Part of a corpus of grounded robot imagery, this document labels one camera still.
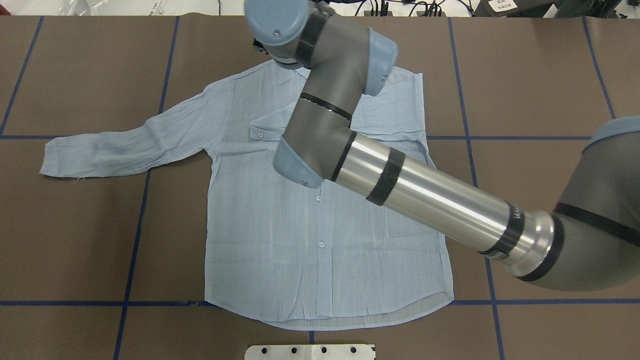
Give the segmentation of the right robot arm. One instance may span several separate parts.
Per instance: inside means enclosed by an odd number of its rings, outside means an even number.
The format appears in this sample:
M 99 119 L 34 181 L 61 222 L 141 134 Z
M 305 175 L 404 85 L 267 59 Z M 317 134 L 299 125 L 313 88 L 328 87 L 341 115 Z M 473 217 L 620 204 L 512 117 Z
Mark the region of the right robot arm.
M 286 69 L 310 71 L 275 152 L 275 171 L 330 180 L 500 262 L 544 289 L 595 291 L 639 276 L 639 117 L 606 122 L 585 146 L 553 212 L 526 211 L 352 130 L 398 46 L 325 2 L 247 0 L 255 41 Z

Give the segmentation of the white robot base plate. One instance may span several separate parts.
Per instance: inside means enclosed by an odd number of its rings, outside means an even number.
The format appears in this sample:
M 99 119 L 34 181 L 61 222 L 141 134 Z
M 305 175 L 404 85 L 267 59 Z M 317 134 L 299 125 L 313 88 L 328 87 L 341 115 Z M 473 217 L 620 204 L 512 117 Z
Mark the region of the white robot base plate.
M 245 360 L 375 360 L 370 344 L 272 344 L 252 345 Z

